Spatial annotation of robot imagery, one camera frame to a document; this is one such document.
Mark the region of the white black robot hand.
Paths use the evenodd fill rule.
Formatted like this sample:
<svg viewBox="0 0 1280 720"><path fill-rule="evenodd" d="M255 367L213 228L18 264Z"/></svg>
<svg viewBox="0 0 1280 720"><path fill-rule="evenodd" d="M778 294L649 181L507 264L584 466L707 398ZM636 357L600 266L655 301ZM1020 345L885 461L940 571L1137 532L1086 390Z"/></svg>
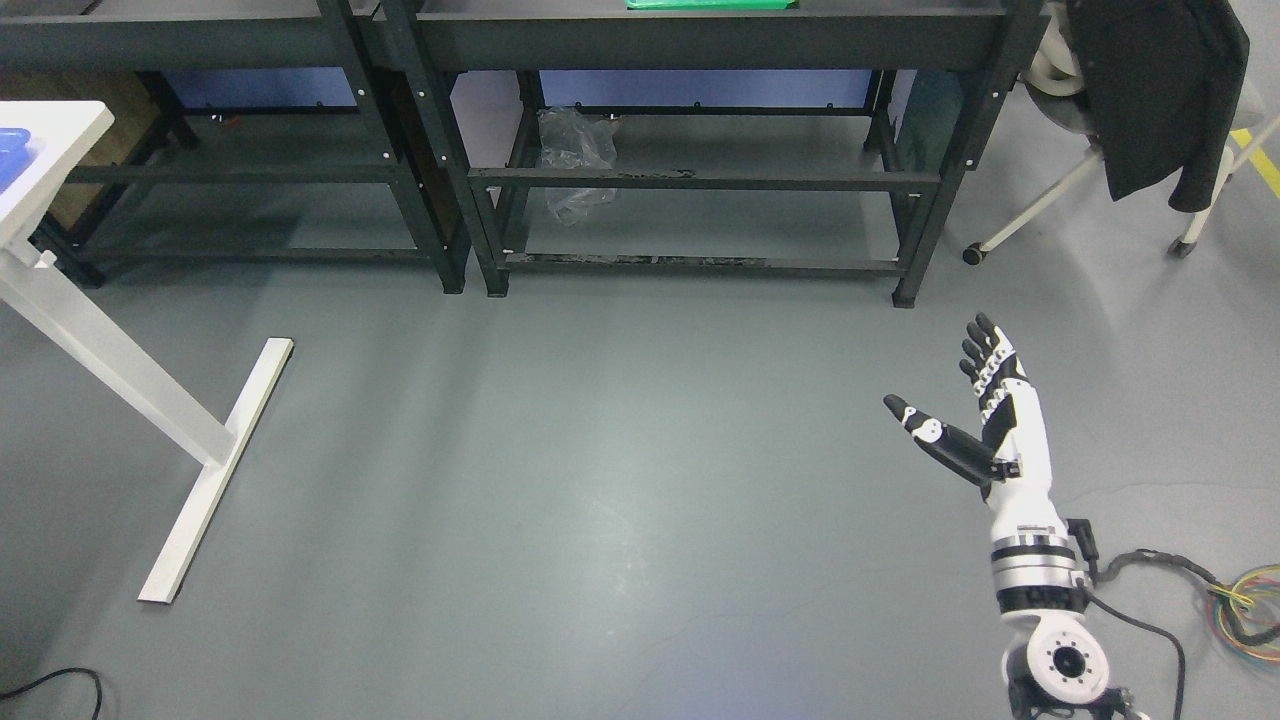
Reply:
<svg viewBox="0 0 1280 720"><path fill-rule="evenodd" d="M1066 536L1050 491L1050 445L1038 391L1009 336L984 313L966 324L959 363L975 396L980 434L941 421L897 395L884 406L916 447L978 488L993 514L992 541Z"/></svg>

